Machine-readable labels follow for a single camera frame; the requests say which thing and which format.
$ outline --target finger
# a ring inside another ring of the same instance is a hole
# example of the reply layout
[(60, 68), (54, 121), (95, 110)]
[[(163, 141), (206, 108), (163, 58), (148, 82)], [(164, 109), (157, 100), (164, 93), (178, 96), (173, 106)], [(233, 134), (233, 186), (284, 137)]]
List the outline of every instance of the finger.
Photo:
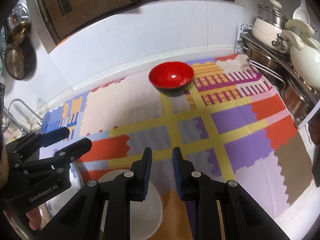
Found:
[(26, 213), (27, 217), (30, 219), (29, 226), (32, 230), (37, 230), (41, 225), (41, 215), (39, 208), (35, 208)]

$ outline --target colorful tablecloth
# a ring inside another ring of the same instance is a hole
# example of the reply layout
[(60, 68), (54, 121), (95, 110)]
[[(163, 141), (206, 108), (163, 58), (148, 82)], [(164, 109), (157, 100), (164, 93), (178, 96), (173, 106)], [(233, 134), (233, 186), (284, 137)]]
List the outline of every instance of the colorful tablecloth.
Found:
[(176, 98), (159, 94), (148, 72), (79, 95), (44, 116), (44, 132), (67, 126), (71, 133), (40, 156), (88, 137), (92, 149), (76, 163), (86, 182), (130, 167), (151, 147), (150, 180), (164, 202), (152, 239), (192, 239), (194, 233), (194, 205), (176, 193), (173, 147), (212, 179), (237, 180), (276, 219), (310, 185), (311, 160), (276, 90), (246, 58), (187, 62), (194, 85)]

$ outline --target lid knob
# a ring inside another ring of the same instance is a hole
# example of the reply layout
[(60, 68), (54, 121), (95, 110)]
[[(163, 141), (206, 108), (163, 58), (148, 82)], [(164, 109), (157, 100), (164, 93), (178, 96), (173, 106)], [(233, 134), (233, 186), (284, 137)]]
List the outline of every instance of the lid knob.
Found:
[(282, 9), (282, 5), (278, 1), (270, 0), (270, 2), (272, 3), (274, 10), (278, 11), (279, 9)]

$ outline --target red bowl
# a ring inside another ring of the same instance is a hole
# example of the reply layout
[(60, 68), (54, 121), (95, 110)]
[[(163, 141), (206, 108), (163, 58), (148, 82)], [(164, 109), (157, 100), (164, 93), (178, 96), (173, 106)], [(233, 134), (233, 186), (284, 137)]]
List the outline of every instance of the red bowl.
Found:
[(150, 83), (167, 96), (182, 95), (191, 84), (195, 72), (188, 64), (178, 61), (155, 66), (149, 73)]

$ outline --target pan handle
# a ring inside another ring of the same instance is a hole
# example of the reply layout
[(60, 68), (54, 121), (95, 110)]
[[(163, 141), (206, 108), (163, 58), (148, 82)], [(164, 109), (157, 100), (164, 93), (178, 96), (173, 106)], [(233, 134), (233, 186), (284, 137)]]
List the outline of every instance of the pan handle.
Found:
[(245, 49), (245, 50), (247, 50), (247, 51), (249, 51), (250, 53), (251, 53), (251, 50), (249, 50), (245, 45), (245, 42), (243, 42), (243, 41), (237, 41), (237, 44), (241, 47), (241, 48), (243, 48), (243, 49)]
[(261, 69), (267, 73), (269, 73), (271, 76), (275, 77), (277, 80), (281, 81), (281, 83), (283, 84), (283, 88), (285, 88), (285, 81), (283, 79), (282, 76), (280, 76), (277, 72), (274, 72), (273, 70), (265, 67), (264, 65), (252, 60), (252, 59), (248, 59), (247, 58), (247, 62), (252, 65), (252, 66), (255, 66), (256, 68), (258, 69)]

